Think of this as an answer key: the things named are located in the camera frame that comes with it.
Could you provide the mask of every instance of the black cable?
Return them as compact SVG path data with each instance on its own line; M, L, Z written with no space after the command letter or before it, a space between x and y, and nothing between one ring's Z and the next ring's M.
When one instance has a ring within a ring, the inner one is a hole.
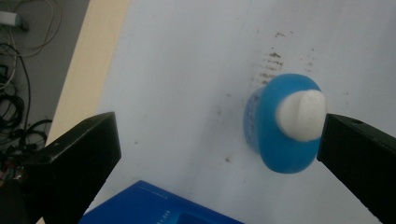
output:
M0 95L17 96L17 87L12 83L12 81L10 82L9 85L13 87L14 92L13 92L13 93L8 93L8 92L6 92L6 89L3 89L2 92L1 92L2 94L0 94ZM7 107L6 111L4 112L3 115L1 115L1 117L3 117L3 116L6 115L6 113L7 113L8 110L11 108L11 106L12 106L12 104L8 104L8 107Z
M31 134L38 134L41 136L41 138L44 140L44 142L47 141L47 135L44 132L40 132L40 131L36 131L35 128L39 125L43 125L43 124L47 124L47 123L51 123L52 120L51 119L43 119L40 120L38 122L36 122L35 124L33 124L32 126L30 126L25 132L24 134L21 136L20 138L20 146L25 146L26 145L26 138L31 135Z
M0 131L18 127L23 117L24 103L21 97L0 95L0 105L4 103L8 103L8 107L6 112L0 117ZM14 111L8 115L12 105L14 106Z
M2 89L2 93L6 95L17 95L17 92L17 87L12 81L9 82L8 86L5 89Z
M8 81L8 77L7 77L8 67L5 65L0 65L0 68L5 70L5 73L0 74L0 82L6 83Z
M29 118L29 113L30 113L30 102L31 102L30 79L29 79L29 75L27 73L26 65L24 63L24 60L23 60L22 56L20 55L20 53L16 49L14 49L14 47L10 46L9 44L1 44L1 43L0 43L0 46L7 46L9 49L12 49L12 50L15 51L15 53L17 54L18 58L21 61L23 72L24 72L24 74L26 76L27 90L28 90L28 101L27 101L26 117L25 117L24 126L23 126L23 129L26 130L26 128L27 128L27 120Z

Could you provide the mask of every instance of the white table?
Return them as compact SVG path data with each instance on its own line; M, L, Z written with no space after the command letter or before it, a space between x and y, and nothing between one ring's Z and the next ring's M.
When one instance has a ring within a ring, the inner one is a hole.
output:
M127 6L118 3L110 24L87 14L50 135L116 111L122 159L92 207L143 179L246 223L378 222L320 162L296 175L268 170L245 144L242 116L270 77L300 73L319 84L333 113L395 136L396 2ZM105 37L84 34L94 20Z

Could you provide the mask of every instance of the dirt stain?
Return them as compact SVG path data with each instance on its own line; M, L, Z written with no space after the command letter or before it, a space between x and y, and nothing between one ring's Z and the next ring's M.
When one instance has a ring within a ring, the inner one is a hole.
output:
M233 156L233 155L230 155L230 156L226 157L224 160L227 161L227 162L231 162L231 157L232 157L232 156Z
M275 63L275 64L277 64L277 65L283 66L283 63L282 63L282 62L279 62L279 61L267 60L267 62L268 62L268 63Z
M277 68L274 68L274 67L268 66L268 65L266 65L265 68L266 68L266 69L269 69L269 70L271 70L271 71L279 70L279 69L277 69Z
M280 55L275 53L275 52L274 53L270 53L270 56L273 57L273 58L281 58Z
M275 77L275 75L271 75L271 74L266 74L266 73L260 73L261 77L268 77L268 78L273 78Z
M275 37L279 37L279 36L285 36L285 35L283 33L281 33L281 32L277 32Z

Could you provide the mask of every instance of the white surface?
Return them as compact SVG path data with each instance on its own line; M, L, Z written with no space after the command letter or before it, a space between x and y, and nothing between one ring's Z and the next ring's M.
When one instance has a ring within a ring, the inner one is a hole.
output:
M98 113L122 159L92 206L138 179L246 223L377 223L321 163L268 170L243 138L246 99L301 73L333 113L396 135L396 1L133 1Z
M277 127L296 141L312 141L321 137L328 112L321 91L297 91L278 106Z

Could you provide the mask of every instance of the wooden edge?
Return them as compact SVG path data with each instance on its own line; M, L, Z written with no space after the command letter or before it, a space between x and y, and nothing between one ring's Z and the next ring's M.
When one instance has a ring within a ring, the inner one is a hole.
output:
M90 1L47 144L94 115L129 4Z

